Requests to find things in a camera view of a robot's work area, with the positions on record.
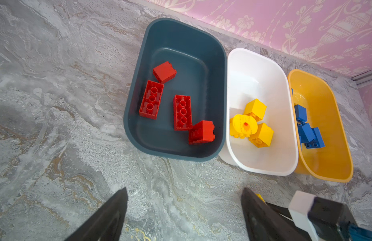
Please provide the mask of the yellow lego brick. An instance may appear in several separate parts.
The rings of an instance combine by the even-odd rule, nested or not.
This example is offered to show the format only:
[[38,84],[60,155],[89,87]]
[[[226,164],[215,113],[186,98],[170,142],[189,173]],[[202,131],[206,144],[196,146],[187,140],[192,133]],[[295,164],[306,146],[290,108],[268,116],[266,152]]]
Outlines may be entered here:
[[272,142],[274,131],[265,123],[258,125],[258,130],[248,140],[257,148],[269,147]]
[[263,199],[263,197],[260,194],[256,193],[256,196],[258,196],[258,198],[260,198],[264,203],[266,203],[265,200]]
[[259,122],[263,120],[266,108],[267,106],[263,102],[259,99],[254,99],[246,104],[244,115],[251,116],[256,120],[256,122]]

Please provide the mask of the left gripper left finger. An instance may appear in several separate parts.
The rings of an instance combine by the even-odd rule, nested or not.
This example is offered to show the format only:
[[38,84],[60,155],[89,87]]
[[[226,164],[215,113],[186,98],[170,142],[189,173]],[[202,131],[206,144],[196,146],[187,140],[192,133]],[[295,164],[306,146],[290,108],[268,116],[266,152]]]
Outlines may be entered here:
[[118,241],[128,207],[127,188],[118,190],[67,241]]

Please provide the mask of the blue lego brick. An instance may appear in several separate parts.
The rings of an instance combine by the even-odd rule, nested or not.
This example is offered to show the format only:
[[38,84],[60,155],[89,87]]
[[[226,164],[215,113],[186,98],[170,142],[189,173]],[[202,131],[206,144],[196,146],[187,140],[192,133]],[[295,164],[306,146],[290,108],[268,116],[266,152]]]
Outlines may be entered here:
[[316,138],[309,123],[298,124],[297,127],[301,143],[310,143]]
[[319,128],[312,128],[312,130],[315,138],[311,142],[305,143],[305,147],[307,149],[318,149],[325,147]]

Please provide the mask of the small red lego brick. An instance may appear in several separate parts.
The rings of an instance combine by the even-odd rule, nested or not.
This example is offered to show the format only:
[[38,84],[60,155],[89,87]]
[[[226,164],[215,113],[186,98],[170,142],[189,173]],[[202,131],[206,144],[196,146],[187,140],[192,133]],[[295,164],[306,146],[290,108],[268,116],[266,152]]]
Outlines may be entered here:
[[177,71],[173,68],[172,64],[167,61],[153,68],[153,74],[159,83],[165,84],[175,78]]

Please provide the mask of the long red lego brick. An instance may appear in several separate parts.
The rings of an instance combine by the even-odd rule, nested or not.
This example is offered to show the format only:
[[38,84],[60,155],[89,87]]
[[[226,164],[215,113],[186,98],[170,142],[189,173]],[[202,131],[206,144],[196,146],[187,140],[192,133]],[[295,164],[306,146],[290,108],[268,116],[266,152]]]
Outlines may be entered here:
[[150,119],[157,119],[163,90],[164,84],[151,80],[147,81],[139,109],[140,116]]

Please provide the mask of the dark teal container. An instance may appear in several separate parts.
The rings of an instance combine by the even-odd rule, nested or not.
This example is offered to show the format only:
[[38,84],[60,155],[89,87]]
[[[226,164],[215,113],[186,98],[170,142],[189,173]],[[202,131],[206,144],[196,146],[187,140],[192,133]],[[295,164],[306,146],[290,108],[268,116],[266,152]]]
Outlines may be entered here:
[[[174,79],[164,84],[157,119],[139,115],[147,82],[155,81],[153,69],[169,62],[176,70]],[[211,121],[215,139],[191,145],[186,131],[176,131],[173,99],[191,98],[193,123]],[[227,126],[227,56],[213,35],[180,21],[161,18],[145,32],[126,108],[124,129],[139,150],[155,156],[203,162],[222,149]]]

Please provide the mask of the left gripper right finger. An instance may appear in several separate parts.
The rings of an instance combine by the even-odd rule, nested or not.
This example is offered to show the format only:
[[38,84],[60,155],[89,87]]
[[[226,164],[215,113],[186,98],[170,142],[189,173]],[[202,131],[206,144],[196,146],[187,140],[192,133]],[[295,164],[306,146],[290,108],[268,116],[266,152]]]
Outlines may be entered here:
[[251,189],[244,188],[241,205],[250,241],[306,241],[284,218],[263,202]]

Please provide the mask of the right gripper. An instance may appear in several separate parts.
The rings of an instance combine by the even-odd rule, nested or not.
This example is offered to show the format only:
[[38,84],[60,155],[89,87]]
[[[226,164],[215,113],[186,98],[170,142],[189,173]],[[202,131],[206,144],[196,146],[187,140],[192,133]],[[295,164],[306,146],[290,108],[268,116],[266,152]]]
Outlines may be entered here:
[[[306,231],[294,224],[288,207],[284,208],[271,203],[267,205],[307,240],[312,241]],[[359,227],[348,206],[343,203],[316,196],[308,218],[322,241],[372,241],[372,231]]]

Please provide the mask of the yellow tape roll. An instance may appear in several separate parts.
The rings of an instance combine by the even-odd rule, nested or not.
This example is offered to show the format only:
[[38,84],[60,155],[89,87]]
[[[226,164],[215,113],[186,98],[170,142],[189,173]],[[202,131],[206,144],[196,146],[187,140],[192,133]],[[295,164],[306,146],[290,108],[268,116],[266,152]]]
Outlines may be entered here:
[[256,134],[257,121],[250,115],[237,114],[230,119],[229,134],[235,138],[248,138]]

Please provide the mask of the yellow container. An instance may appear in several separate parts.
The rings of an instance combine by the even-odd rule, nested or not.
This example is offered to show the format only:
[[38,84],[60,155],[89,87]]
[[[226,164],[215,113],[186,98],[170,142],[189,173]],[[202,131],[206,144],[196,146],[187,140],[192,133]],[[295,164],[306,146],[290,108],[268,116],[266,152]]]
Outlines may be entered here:
[[294,69],[288,74],[292,105],[306,108],[311,127],[319,128],[325,147],[307,149],[298,143],[296,173],[315,178],[347,183],[352,179],[354,165],[343,128],[336,98],[321,78]]

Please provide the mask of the white container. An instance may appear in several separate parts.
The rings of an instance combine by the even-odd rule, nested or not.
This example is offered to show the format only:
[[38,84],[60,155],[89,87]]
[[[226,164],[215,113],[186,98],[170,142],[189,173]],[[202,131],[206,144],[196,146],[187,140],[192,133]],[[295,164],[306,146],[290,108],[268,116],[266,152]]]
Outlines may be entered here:
[[288,176],[298,163],[296,120],[291,88],[282,68],[253,51],[236,48],[228,55],[227,117],[243,114],[254,99],[267,106],[263,123],[274,135],[269,147],[258,148],[248,139],[226,134],[219,156],[230,165],[254,173]]

